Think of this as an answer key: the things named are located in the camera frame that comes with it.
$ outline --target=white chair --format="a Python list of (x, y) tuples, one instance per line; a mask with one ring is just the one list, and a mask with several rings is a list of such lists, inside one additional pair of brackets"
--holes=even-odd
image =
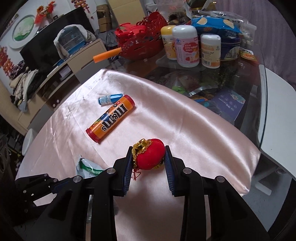
[(258, 140), (263, 135), (260, 151), (277, 167), (254, 175), (252, 185), (270, 195), (272, 191), (259, 181), (274, 171), (279, 174), (287, 172), (296, 180), (296, 92), (284, 79), (267, 68), (265, 71), (267, 86), (264, 83), (264, 68), (260, 68), (263, 75), (261, 87), (267, 88), (267, 96), (262, 94), (261, 106), (261, 116), (266, 113), (266, 120), (260, 119)]

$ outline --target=white supplement bottle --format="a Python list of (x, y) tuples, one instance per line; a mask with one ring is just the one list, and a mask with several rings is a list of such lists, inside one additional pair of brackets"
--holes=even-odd
[(177, 60), (174, 39), (172, 36), (172, 29), (175, 25), (168, 25), (161, 28), (161, 37), (163, 38), (163, 45), (168, 59)]
[(220, 67), (221, 37), (216, 34), (202, 34), (200, 36), (202, 65), (216, 69)]
[(195, 27), (179, 25), (172, 29), (177, 62), (182, 67), (195, 67), (200, 62), (198, 37)]

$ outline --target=m&m's candy tube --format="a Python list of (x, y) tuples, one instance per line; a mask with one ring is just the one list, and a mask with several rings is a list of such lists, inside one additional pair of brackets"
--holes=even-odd
[(86, 130), (94, 142), (99, 142), (123, 117), (135, 106), (135, 102), (128, 95), (121, 97), (99, 119)]

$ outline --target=metal screw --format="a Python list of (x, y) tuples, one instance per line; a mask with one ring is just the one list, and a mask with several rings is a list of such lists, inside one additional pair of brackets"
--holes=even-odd
[(190, 174), (190, 173), (192, 173), (192, 170), (191, 170), (190, 168), (184, 168), (184, 169), (183, 169), (183, 172), (184, 172), (185, 174)]
[(81, 176), (75, 176), (73, 177), (73, 182), (78, 183), (81, 181)]
[(219, 176), (219, 177), (217, 177), (217, 181), (220, 183), (223, 183), (223, 182), (225, 182), (225, 178), (222, 176)]
[(279, 175), (283, 175), (283, 174), (285, 174), (286, 172), (283, 170), (283, 169), (277, 169), (276, 170), (276, 174), (279, 174)]
[(113, 173), (115, 173), (116, 172), (116, 170), (114, 169), (114, 168), (109, 168), (108, 170), (107, 170), (107, 173), (108, 174), (113, 174)]

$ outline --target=pile of clothes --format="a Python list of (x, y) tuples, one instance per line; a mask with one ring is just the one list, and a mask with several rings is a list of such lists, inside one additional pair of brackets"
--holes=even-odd
[(26, 112), (28, 100), (33, 97), (34, 92), (38, 89), (41, 83), (46, 79), (51, 71), (50, 66), (43, 69), (35, 69), (30, 71), (22, 60), (12, 69), (9, 78), (10, 87), (13, 88), (13, 94), (10, 96), (11, 102), (19, 108), (20, 111)]

